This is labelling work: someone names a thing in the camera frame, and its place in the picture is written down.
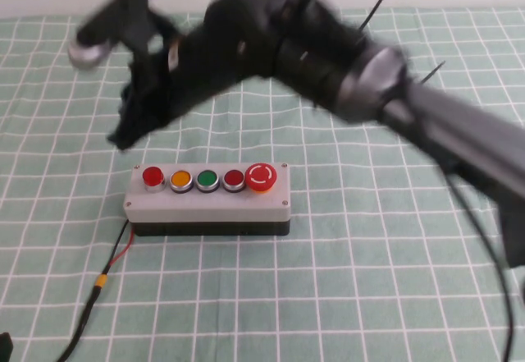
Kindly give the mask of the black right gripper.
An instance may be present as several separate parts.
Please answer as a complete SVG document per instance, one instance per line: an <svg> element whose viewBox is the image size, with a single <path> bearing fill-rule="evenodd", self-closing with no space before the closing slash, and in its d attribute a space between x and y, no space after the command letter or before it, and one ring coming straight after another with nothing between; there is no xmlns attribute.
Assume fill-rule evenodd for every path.
<svg viewBox="0 0 525 362"><path fill-rule="evenodd" d="M239 27L199 25L174 35L147 57L133 55L130 82L121 93L119 121L107 141L126 151L149 133L246 77L245 35Z"/></svg>

